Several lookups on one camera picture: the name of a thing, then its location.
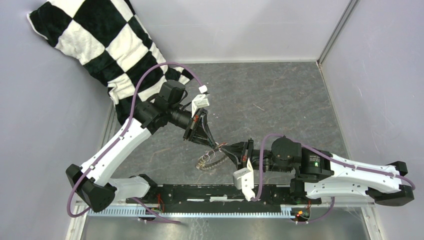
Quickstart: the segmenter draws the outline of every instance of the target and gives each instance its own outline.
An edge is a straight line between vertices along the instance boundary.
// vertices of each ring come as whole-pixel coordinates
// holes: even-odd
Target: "white connector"
[[[199,87],[200,93],[204,94],[208,91],[208,87],[206,85],[202,85]]]

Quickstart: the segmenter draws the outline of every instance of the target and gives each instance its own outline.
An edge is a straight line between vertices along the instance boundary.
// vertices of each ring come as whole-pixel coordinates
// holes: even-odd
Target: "black joint housing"
[[[159,128],[167,125],[169,116],[158,107],[148,101],[142,101],[135,106],[134,118],[142,123],[143,128],[147,128],[154,134]]]
[[[160,88],[158,98],[163,99],[169,105],[178,103],[183,97],[186,86],[179,81],[169,80]]]
[[[178,108],[171,109],[169,112],[170,112],[169,122],[174,124],[177,127],[180,127],[186,130],[192,121],[192,113],[187,110],[181,110]]]
[[[286,137],[280,137],[272,143],[271,146],[272,171],[289,173],[292,171],[295,163],[302,162],[302,145],[293,142]]]
[[[75,164],[71,164],[66,169],[66,176],[72,187],[75,186],[75,183],[82,175],[83,173],[81,172],[80,167]],[[76,194],[78,194],[78,196],[81,197],[95,213],[98,213],[112,203],[115,198],[116,190],[117,188],[109,183],[105,186],[99,186],[87,177],[84,177],[76,189]]]

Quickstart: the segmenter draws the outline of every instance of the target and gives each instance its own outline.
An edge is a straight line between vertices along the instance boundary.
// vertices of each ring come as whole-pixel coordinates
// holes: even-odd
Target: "white wall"
[[[132,0],[167,60],[314,61],[349,0]]]
[[[322,70],[354,160],[407,163],[417,185],[403,207],[379,207],[389,240],[422,239],[424,1],[360,1]]]
[[[43,0],[1,1],[0,239],[64,239],[71,164],[100,144],[107,89],[36,35]]]

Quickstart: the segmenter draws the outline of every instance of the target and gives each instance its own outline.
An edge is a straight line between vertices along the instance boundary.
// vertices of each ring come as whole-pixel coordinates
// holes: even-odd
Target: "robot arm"
[[[98,153],[80,167],[75,164],[68,167],[66,175],[72,186],[85,171],[91,169],[79,184],[76,193],[94,212],[102,211],[115,200],[145,196],[150,186],[142,177],[113,179],[111,176],[138,145],[168,122],[185,130],[184,140],[211,148],[217,146],[207,124],[208,112],[203,108],[209,105],[207,95],[199,94],[193,99],[193,113],[180,104],[186,96],[182,83],[172,80],[165,82],[160,92],[152,98],[153,103],[144,101],[137,104],[134,118],[125,134],[122,134],[125,131],[122,127]],[[94,164],[101,155],[101,161]]]
[[[249,164],[254,170],[259,170],[260,151],[254,149],[253,143],[250,139],[221,148],[238,169],[233,175],[234,184],[243,193],[249,193],[246,188],[253,188],[253,184],[242,184],[253,182],[253,179],[244,175],[253,177]],[[285,173],[294,171],[290,195],[297,198],[365,197],[385,206],[402,206],[414,199],[412,187],[402,185],[402,180],[395,177],[408,173],[404,162],[372,165],[318,151],[333,161],[303,147],[301,143],[280,137],[272,143],[271,150],[264,151],[262,170]],[[251,193],[245,194],[248,201],[252,197]]]
[[[185,98],[184,93],[187,94],[183,84],[177,81],[165,82],[156,96],[135,106],[134,118],[125,134],[123,131],[126,128],[123,127],[88,161],[81,166],[72,164],[68,167],[66,175],[70,184],[74,188],[77,186],[76,193],[94,212],[104,210],[116,200],[137,197],[149,201],[154,193],[161,191],[160,187],[145,177],[113,179],[111,176],[138,145],[167,123],[184,129],[184,140],[213,149],[217,147],[208,127],[208,112],[203,108],[209,105],[207,95],[196,96],[190,112],[180,104]],[[233,174],[234,185],[250,201],[255,197],[252,190],[255,188],[253,171],[260,170],[260,150],[254,149],[254,141],[251,139],[220,149],[237,168]],[[348,160],[322,150],[317,154],[316,149],[304,147],[286,137],[275,140],[271,150],[264,150],[263,153],[263,172],[295,172],[289,192],[286,193],[287,198],[283,199],[285,203],[297,200],[320,202],[320,198],[324,197],[365,197],[381,205],[402,206],[414,199],[413,188],[402,185],[398,178],[408,173],[404,162],[379,166]],[[218,191],[221,187],[208,189]]]

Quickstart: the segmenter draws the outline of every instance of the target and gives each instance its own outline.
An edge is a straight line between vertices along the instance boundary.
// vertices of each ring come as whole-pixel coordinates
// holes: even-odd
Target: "black and white checkered towel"
[[[28,20],[52,47],[78,59],[108,87],[121,124],[141,76],[165,62],[129,0],[49,0]],[[158,93],[167,80],[186,84],[192,78],[181,67],[158,67],[141,84],[137,102]]]

